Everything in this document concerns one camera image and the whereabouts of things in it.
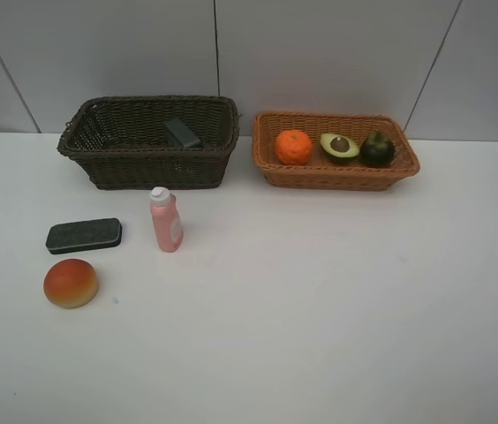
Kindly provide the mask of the orange mandarin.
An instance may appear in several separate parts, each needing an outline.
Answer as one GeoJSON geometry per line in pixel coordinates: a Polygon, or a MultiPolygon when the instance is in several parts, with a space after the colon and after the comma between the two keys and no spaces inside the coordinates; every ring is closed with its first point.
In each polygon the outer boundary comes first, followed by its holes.
{"type": "Polygon", "coordinates": [[[282,131],[275,139],[275,155],[284,165],[306,165],[312,153],[312,140],[300,130],[282,131]]]}

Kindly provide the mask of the orange wicker basket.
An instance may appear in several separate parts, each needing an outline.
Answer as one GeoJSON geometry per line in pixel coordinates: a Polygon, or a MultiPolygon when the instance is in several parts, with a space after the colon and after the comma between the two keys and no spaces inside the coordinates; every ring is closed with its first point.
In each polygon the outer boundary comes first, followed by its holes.
{"type": "Polygon", "coordinates": [[[383,115],[261,112],[253,120],[252,153],[253,162],[267,182],[284,188],[384,191],[420,170],[419,160],[402,127],[383,115]],[[289,166],[279,162],[275,139],[285,130],[300,130],[311,139],[313,152],[306,165],[289,166]],[[349,136],[360,145],[373,131],[387,135],[395,146],[393,161],[386,167],[369,167],[359,159],[336,164],[321,148],[323,133],[349,136]]]}

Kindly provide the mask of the dark square bottle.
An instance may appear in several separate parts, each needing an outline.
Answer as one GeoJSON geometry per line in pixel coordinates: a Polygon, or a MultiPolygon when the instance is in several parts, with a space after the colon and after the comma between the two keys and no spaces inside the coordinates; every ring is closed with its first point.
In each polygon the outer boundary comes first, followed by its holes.
{"type": "Polygon", "coordinates": [[[163,122],[166,141],[173,148],[200,148],[200,138],[180,119],[173,118],[163,122]]]}

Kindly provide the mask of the black whiteboard eraser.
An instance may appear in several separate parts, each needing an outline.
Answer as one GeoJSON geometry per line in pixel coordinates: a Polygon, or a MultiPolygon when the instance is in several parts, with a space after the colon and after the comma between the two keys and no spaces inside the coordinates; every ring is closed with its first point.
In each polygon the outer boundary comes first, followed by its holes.
{"type": "Polygon", "coordinates": [[[123,226],[117,218],[59,223],[49,229],[45,246],[51,254],[68,254],[116,247],[123,226]]]}

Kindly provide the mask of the pink squeeze bottle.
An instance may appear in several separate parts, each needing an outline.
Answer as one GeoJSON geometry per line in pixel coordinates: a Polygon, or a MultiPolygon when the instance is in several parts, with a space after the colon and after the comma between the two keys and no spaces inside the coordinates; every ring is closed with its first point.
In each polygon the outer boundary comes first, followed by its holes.
{"type": "Polygon", "coordinates": [[[150,210],[158,246],[166,253],[178,250],[184,231],[177,211],[177,198],[169,189],[154,187],[150,194],[150,210]]]}

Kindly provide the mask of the dark brown wicker basket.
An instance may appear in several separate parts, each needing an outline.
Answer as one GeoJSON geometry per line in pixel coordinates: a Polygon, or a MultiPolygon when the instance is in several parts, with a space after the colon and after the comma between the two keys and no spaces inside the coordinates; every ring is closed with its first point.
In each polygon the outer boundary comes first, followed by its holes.
{"type": "Polygon", "coordinates": [[[222,183],[238,135],[238,108],[228,97],[105,96],[80,106],[57,150],[101,190],[199,190],[222,183]],[[174,118],[200,146],[170,144],[164,124],[174,118]]]}

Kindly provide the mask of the dark mangosteen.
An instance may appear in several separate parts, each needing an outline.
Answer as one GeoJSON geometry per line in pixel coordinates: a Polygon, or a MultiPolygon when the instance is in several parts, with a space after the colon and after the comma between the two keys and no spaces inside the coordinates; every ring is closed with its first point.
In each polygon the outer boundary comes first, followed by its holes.
{"type": "Polygon", "coordinates": [[[395,156],[396,148],[389,136],[384,132],[372,131],[361,144],[360,161],[369,167],[387,167],[395,156]]]}

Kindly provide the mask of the half avocado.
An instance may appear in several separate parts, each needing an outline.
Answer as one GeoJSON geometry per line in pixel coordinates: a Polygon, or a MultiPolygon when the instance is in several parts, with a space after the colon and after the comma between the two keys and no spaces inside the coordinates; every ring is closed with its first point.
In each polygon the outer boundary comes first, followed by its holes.
{"type": "Polygon", "coordinates": [[[347,164],[359,157],[359,146],[350,137],[335,133],[323,133],[320,145],[325,156],[335,164],[347,164]]]}

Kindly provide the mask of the round bread bun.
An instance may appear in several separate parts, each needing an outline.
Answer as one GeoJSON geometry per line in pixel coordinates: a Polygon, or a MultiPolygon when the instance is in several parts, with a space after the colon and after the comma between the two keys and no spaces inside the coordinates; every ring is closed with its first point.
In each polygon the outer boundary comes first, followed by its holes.
{"type": "Polygon", "coordinates": [[[80,259],[58,262],[48,271],[43,282],[47,300],[66,309],[84,306],[95,297],[99,287],[94,267],[80,259]]]}

